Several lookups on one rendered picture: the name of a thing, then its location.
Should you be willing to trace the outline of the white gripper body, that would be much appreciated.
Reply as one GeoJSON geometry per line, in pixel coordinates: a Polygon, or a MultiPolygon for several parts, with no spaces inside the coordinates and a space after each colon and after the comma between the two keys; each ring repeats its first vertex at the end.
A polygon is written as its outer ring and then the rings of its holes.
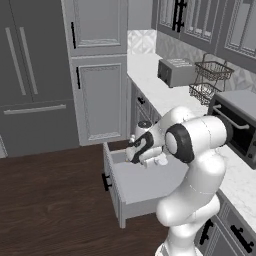
{"type": "Polygon", "coordinates": [[[165,166],[168,164],[168,159],[164,153],[161,153],[159,156],[141,161],[141,164],[145,168],[151,168],[158,165],[165,166]]]}

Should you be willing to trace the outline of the grey open drawer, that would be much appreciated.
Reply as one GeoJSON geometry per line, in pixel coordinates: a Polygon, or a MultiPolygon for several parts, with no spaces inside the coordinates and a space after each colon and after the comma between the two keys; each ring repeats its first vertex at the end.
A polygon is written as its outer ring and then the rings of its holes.
{"type": "Polygon", "coordinates": [[[169,195],[183,180],[187,166],[172,155],[168,164],[145,168],[126,162],[125,150],[111,151],[103,143],[104,171],[112,187],[109,188],[115,215],[120,228],[126,220],[156,212],[158,201],[169,195]]]}

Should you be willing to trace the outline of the grey drawer front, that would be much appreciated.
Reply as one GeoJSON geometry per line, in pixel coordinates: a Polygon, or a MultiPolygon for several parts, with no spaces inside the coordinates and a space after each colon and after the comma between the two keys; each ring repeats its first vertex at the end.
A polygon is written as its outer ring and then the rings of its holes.
{"type": "Polygon", "coordinates": [[[244,256],[256,256],[256,233],[252,230],[249,224],[235,209],[231,201],[224,195],[221,190],[217,192],[217,195],[219,197],[221,205],[220,212],[218,213],[218,217],[220,218],[221,222],[224,224],[225,228],[227,229],[233,240],[236,242],[238,248],[244,256]],[[243,229],[243,237],[246,239],[247,242],[254,242],[253,251],[251,253],[248,253],[238,241],[238,239],[230,229],[231,225],[235,225],[237,229],[243,229]]]}
{"type": "Polygon", "coordinates": [[[149,102],[149,100],[146,98],[146,96],[140,91],[140,89],[137,87],[135,83],[132,84],[133,90],[135,93],[135,110],[136,110],[136,104],[139,104],[139,106],[147,113],[147,115],[150,118],[150,122],[152,124],[155,124],[159,121],[161,115],[157,112],[157,110],[153,107],[153,105],[149,102]],[[145,104],[141,105],[137,97],[142,97],[146,102],[145,104]]]}

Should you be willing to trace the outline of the grey base cupboard door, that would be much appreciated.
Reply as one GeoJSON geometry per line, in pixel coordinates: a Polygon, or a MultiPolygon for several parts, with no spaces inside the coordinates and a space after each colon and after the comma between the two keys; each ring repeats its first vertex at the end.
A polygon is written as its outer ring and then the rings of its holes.
{"type": "Polygon", "coordinates": [[[220,219],[216,215],[210,219],[214,227],[209,228],[209,240],[205,240],[203,245],[199,244],[205,224],[195,238],[195,245],[203,256],[244,256],[220,219]]]}
{"type": "Polygon", "coordinates": [[[139,106],[139,104],[136,104],[136,110],[135,110],[135,123],[138,124],[140,121],[149,121],[150,118],[147,115],[147,113],[139,106]]]}

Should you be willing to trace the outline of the grey tall cupboard door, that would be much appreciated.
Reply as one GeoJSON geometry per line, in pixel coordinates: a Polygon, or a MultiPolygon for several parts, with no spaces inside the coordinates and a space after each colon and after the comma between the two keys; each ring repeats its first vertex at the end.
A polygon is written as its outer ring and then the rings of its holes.
{"type": "Polygon", "coordinates": [[[72,57],[127,53],[128,0],[62,0],[72,57]],[[76,49],[71,22],[74,22],[76,49]]]}
{"type": "Polygon", "coordinates": [[[72,57],[70,65],[81,146],[127,135],[127,56],[72,57]],[[79,67],[81,89],[77,86],[79,67]]]}

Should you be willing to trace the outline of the dark grey toaster oven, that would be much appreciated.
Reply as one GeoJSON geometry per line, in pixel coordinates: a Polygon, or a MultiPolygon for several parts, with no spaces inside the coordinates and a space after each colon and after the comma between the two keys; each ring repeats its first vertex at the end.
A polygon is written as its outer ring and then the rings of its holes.
{"type": "Polygon", "coordinates": [[[248,90],[215,93],[208,114],[230,122],[233,137],[227,146],[256,170],[256,94],[248,90]]]}

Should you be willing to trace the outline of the grey toaster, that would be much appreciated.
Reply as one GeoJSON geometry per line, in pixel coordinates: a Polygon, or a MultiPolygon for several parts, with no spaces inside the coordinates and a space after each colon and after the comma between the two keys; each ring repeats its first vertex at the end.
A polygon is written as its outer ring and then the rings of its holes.
{"type": "Polygon", "coordinates": [[[189,59],[160,59],[157,77],[169,88],[188,86],[196,79],[195,64],[189,59]]]}

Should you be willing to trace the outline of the dark grey fridge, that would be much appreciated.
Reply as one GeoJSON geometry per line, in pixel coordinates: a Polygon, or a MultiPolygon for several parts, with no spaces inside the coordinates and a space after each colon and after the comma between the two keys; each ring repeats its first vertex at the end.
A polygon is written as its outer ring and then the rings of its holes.
{"type": "Polygon", "coordinates": [[[78,146],[61,0],[0,0],[0,158],[78,146]]]}

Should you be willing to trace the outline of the grey glass wall cupboard door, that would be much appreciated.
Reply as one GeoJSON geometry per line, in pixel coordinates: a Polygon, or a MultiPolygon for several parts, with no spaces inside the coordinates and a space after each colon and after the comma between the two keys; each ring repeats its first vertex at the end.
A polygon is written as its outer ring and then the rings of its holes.
{"type": "Polygon", "coordinates": [[[177,32],[172,29],[175,0],[159,0],[157,30],[172,37],[177,36],[177,32]]]}
{"type": "Polygon", "coordinates": [[[187,0],[180,40],[214,53],[226,0],[187,0]]]}
{"type": "Polygon", "coordinates": [[[256,73],[256,0],[227,0],[216,55],[256,73]]]}

